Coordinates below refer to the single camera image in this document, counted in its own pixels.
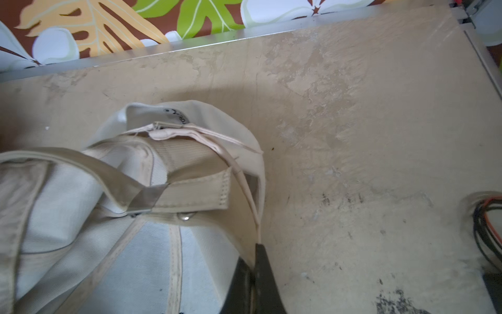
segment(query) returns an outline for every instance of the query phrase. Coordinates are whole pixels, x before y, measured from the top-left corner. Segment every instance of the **orange wire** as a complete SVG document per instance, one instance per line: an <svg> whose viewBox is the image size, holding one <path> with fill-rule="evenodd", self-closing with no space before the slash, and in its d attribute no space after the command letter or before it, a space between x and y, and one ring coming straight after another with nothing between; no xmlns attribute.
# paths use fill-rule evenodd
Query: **orange wire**
<svg viewBox="0 0 502 314"><path fill-rule="evenodd" d="M502 199L502 197L492 197L492 198L487 199L484 202L483 207L486 207L494 199ZM490 228L490 230L493 233L493 235L495 236L496 240L500 244L502 244L502 238L500 237L500 235L498 235L498 232L495 230L495 228L493 227L493 225L490 223L490 220L488 219L488 215L486 214L486 212L484 212L484 219L486 220L486 225L488 226L488 228Z"/></svg>

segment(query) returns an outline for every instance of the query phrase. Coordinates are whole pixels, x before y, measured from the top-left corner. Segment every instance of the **black stain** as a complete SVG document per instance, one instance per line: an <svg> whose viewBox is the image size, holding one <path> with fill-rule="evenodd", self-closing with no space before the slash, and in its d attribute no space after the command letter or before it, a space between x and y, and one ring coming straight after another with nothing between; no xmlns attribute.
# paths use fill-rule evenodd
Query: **black stain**
<svg viewBox="0 0 502 314"><path fill-rule="evenodd" d="M322 201L321 202L324 206L329 206L331 204L331 202L329 201L329 198L324 193L322 193Z"/></svg>
<svg viewBox="0 0 502 314"><path fill-rule="evenodd" d="M310 281L310 282L312 282L312 283L315 283L315 281L314 281L314 280L312 280L312 279L311 279L308 275L306 275L306 276L304 276L304 277L305 277L305 279L307 279L308 281Z"/></svg>
<svg viewBox="0 0 502 314"><path fill-rule="evenodd" d="M401 289L396 289L389 296L383 296L380 291L376 299L376 314L430 314L424 309L415 308L410 298L406 298Z"/></svg>

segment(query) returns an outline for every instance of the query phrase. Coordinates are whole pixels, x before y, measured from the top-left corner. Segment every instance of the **adjustable strap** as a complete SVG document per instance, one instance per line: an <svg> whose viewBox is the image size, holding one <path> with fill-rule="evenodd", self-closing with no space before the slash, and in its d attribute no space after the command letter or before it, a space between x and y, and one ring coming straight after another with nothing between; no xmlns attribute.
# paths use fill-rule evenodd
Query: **adjustable strap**
<svg viewBox="0 0 502 314"><path fill-rule="evenodd" d="M0 165L0 312L13 311L15 275L26 221L49 163Z"/></svg>
<svg viewBox="0 0 502 314"><path fill-rule="evenodd" d="M65 163L92 175L126 215L137 213L185 213L228 208L231 168L195 179L146 187L112 166L80 152L39 147L0 154L0 163L19 159Z"/></svg>
<svg viewBox="0 0 502 314"><path fill-rule="evenodd" d="M218 170L228 171L227 160L223 159L213 148L198 141L187 139L149 140L149 144L162 158L166 168L169 169L169 183L171 185L190 177L209 175ZM218 227L224 231L241 257L252 268L255 262L255 244L260 241L259 229L250 206L250 202L253 202L248 199L242 188L242 181L238 179L234 167L231 170L228 210L198 211L191 215L170 215L152 211L145 215L145 219L186 227ZM196 238L199 246L211 246L210 243L207 243L207 239L197 236Z"/></svg>
<svg viewBox="0 0 502 314"><path fill-rule="evenodd" d="M180 136L190 137L196 140L197 142L209 147L216 154L218 154L220 158L225 160L228 166L232 167L232 172L235 175L240 188L244 192L244 195L246 196L246 200L249 206L251 207L255 224L256 226L260 225L260 218L258 217L258 211L256 209L255 202L253 201L253 195L251 194L251 190L249 189L249 185L247 184L244 173L240 168L239 164L237 164L234 158L229 154L229 152L223 146L213 141L209 136L199 133L195 129L160 129L149 132L149 135L152 139L156 141L168 140Z"/></svg>
<svg viewBox="0 0 502 314"><path fill-rule="evenodd" d="M181 276L183 274L180 226L169 226L169 241L171 261L169 263L170 274L166 314L179 314L181 306Z"/></svg>
<svg viewBox="0 0 502 314"><path fill-rule="evenodd" d="M230 136L227 136L225 134L218 133L218 132L215 132L215 131L212 131L212 130L200 127L200 126L195 125L193 123L188 123L188 124L180 125L180 124L175 124L175 123L156 121L156 122L153 122L153 123L151 123L149 125L146 125L144 127L127 130L127 131L123 132L122 134L137 134L137 133L141 133L141 132L150 132L150 131L160 130L160 129L166 129L166 128L167 129L189 129L189 130L195 130L198 133L203 133L203 134L212 136L214 138L219 138L219 139L224 140L226 142L229 142L229 143L232 143L232 144L236 144L236 145L238 145L238 146L240 146L242 148L245 148L245 149L249 150L250 152L257 153L257 154L263 154L263 151L261 149L259 149L259 148L253 148L253 147L251 147L249 145L246 145L245 143L243 143L243 142L241 142L241 141L239 141L239 140L237 140L237 139L235 139L233 137L230 137Z"/></svg>

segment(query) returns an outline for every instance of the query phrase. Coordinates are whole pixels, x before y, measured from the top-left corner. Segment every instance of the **table surface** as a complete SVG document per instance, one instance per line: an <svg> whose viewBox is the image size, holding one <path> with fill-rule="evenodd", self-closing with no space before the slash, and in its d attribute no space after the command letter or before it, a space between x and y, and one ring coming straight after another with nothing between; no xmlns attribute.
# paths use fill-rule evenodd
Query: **table surface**
<svg viewBox="0 0 502 314"><path fill-rule="evenodd" d="M493 312L468 211L502 189L502 101L447 5L11 81L0 97L4 150L81 148L133 101L196 99L243 123L265 151L263 242L290 314Z"/></svg>

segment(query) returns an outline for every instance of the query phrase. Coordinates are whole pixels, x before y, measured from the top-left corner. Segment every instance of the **cable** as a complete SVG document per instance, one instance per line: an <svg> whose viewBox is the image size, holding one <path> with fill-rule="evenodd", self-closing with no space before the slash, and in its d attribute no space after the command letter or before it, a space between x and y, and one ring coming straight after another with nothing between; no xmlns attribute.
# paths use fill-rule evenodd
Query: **cable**
<svg viewBox="0 0 502 314"><path fill-rule="evenodd" d="M488 255L483 251L481 247L481 243L479 239L483 241L483 243L495 254L498 260L502 263L502 240L500 236L494 229L493 225L490 223L488 219L488 215L486 214L489 211L493 210L502 210L502 206L491 206L492 204L502 204L502 197L492 197L486 200L479 202L474 212L472 213L473 218L473 234L476 245L483 255L483 257L497 269L499 272L502 270L495 265L495 263L488 257Z"/></svg>

